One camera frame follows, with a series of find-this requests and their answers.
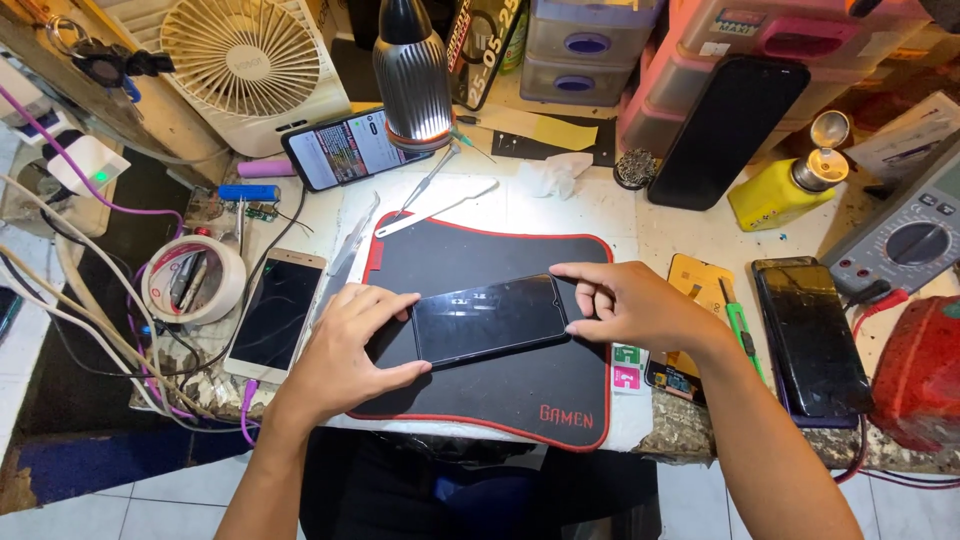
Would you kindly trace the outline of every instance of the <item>key ring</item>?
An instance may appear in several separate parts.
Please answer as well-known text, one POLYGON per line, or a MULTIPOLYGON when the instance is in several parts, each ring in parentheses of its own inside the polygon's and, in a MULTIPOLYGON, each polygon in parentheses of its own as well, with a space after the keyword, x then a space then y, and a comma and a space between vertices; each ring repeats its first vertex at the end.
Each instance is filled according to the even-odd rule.
POLYGON ((47 40, 50 41, 50 44, 61 54, 84 60, 86 57, 77 54, 75 49, 78 43, 89 42, 90 35, 83 26, 80 26, 80 23, 72 18, 63 15, 54 15, 47 21, 47 40), (63 37, 60 36, 60 27, 73 30, 77 33, 77 39, 73 42, 73 45, 67 46, 67 44, 63 42, 63 37))

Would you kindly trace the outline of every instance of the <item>red border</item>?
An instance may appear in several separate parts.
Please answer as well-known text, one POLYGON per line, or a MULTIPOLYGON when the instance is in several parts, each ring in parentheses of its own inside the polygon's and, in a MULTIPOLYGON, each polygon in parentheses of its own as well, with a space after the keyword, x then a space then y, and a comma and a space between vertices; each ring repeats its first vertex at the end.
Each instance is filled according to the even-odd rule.
MULTIPOLYGON (((403 215, 410 215, 411 213, 412 213, 412 212, 403 212, 403 215)), ((385 214, 383 217, 381 217, 381 218, 377 221, 376 227, 374 227, 373 229, 374 229, 374 230, 379 229, 379 228, 382 226, 384 220, 386 220, 386 219, 389 218, 389 217, 393 217, 393 216, 394 216, 394 212, 388 212, 387 214, 385 214)), ((601 246, 603 246, 604 251, 607 252, 607 262, 613 262, 613 252, 611 251, 610 246, 607 245, 607 242, 601 240, 599 237, 594 236, 593 234, 510 234, 510 233, 491 233, 490 231, 480 231, 479 229, 471 229, 470 227, 463 227, 463 226, 461 226, 461 225, 456 225, 456 224, 453 224, 453 223, 447 223, 447 222, 445 222, 445 221, 440 221, 439 219, 433 219, 432 217, 427 218, 427 219, 425 219, 424 221, 431 221, 431 222, 437 223, 437 224, 439 224, 439 225, 444 225, 444 226, 446 226, 446 227, 452 227, 452 228, 454 228, 454 229, 460 229, 460 230, 462 230, 462 231, 469 231, 469 232, 471 232, 471 233, 488 234, 488 235, 493 235, 493 236, 507 236, 507 237, 510 237, 510 238, 589 238, 589 239, 591 239, 591 240, 595 240, 597 243, 599 243, 601 246)), ((378 241, 378 240, 377 240, 376 238, 373 239, 373 241, 371 242, 371 247, 370 247, 371 250, 367 253, 367 262, 366 262, 366 264, 364 265, 364 270, 363 270, 363 283, 366 283, 366 282, 367 282, 367 278, 370 276, 370 272, 371 272, 371 265, 370 265, 370 263, 371 263, 371 260, 372 260, 372 258, 370 257, 370 255, 371 255, 372 250, 373 250, 373 247, 376 245, 376 242, 377 242, 377 241, 378 241)), ((519 436, 521 436, 521 437, 527 437, 527 438, 533 439, 533 440, 535 440, 535 441, 539 441, 539 442, 541 442, 541 443, 553 445, 553 446, 556 446, 556 447, 558 447, 558 448, 562 448, 562 449, 564 449, 564 450, 568 450, 568 451, 571 451, 571 452, 590 452, 590 451, 593 451, 593 450, 596 450, 597 448, 599 448, 600 445, 602 445, 602 444, 604 443, 604 441, 607 440, 607 435, 610 433, 610 395, 611 395, 611 390, 610 390, 611 346, 610 346, 610 344, 607 345, 607 360, 606 360, 606 363, 607 363, 607 374, 606 374, 606 376, 604 377, 604 388, 607 390, 606 393, 604 393, 604 412, 605 412, 604 417, 605 417, 605 420, 606 420, 606 421, 604 422, 603 434, 600 436, 600 439, 599 439, 597 442, 595 442, 595 443, 593 443, 593 444, 591 444, 591 445, 587 445, 587 446, 572 446, 572 445, 568 445, 568 444, 562 443, 562 442, 560 442, 560 441, 555 441, 555 440, 553 440, 553 439, 548 439, 548 438, 543 437, 543 436, 541 436, 541 435, 537 435, 537 434, 535 434, 535 433, 531 433, 531 432, 529 432, 529 431, 518 430, 517 428, 510 428, 510 427, 508 427, 508 426, 503 426, 503 425, 501 425, 501 424, 496 424, 496 422, 490 422, 490 421, 487 421, 487 420, 480 420, 480 419, 477 419, 477 418, 470 418, 470 417, 468 417, 468 416, 456 416, 456 415, 452 415, 452 414, 393 414, 393 415, 388 414, 388 415, 370 415, 370 414, 358 414, 358 413, 355 413, 355 412, 353 412, 353 411, 348 411, 348 412, 347 412, 347 416, 349 416, 350 418, 356 418, 357 420, 446 420, 446 421, 453 421, 453 422, 463 422, 463 423, 466 423, 466 424, 476 424, 476 425, 478 425, 478 426, 485 426, 485 427, 487 427, 487 428, 494 428, 494 429, 496 429, 496 430, 507 431, 508 433, 512 433, 512 434, 514 434, 514 435, 519 435, 519 436)))

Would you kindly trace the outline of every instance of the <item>battery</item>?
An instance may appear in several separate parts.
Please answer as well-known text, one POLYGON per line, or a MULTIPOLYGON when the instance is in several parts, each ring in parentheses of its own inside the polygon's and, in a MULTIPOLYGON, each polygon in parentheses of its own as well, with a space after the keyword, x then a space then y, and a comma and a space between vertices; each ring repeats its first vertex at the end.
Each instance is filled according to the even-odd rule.
POLYGON ((275 203, 280 200, 280 188, 272 184, 227 184, 217 188, 217 195, 223 201, 265 201, 275 203))

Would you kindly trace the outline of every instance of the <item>tissue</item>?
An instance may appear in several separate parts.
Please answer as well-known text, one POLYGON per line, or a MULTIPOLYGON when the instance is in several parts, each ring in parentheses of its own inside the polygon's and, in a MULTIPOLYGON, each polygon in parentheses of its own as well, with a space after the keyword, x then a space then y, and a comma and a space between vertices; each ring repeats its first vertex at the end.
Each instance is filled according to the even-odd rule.
POLYGON ((571 152, 544 161, 524 161, 516 173, 533 197, 556 195, 565 201, 573 195, 577 177, 593 165, 593 154, 571 152))

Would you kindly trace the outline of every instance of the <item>fan grille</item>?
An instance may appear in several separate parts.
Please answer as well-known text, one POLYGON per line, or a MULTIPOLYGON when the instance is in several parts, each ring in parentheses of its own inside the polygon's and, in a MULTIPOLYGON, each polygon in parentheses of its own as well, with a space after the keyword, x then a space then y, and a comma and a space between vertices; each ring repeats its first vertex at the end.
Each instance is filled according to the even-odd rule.
POLYGON ((269 0, 182 0, 163 20, 160 48, 184 90, 232 114, 283 114, 320 80, 309 29, 269 0))

